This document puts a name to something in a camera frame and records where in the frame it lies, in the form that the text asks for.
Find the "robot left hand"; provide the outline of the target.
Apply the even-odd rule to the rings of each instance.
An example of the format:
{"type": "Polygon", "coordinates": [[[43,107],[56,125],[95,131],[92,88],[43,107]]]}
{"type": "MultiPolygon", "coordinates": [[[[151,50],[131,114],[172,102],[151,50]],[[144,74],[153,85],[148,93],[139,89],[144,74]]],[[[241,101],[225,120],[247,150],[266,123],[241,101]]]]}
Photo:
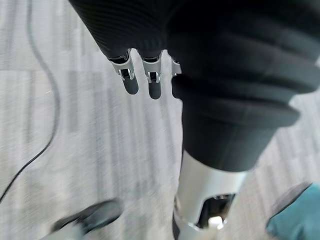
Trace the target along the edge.
{"type": "Polygon", "coordinates": [[[176,240],[212,240],[250,170],[279,128],[300,113],[298,94],[320,86],[317,0],[73,0],[93,39],[121,72],[140,54],[159,97],[167,50],[182,101],[176,240]]]}

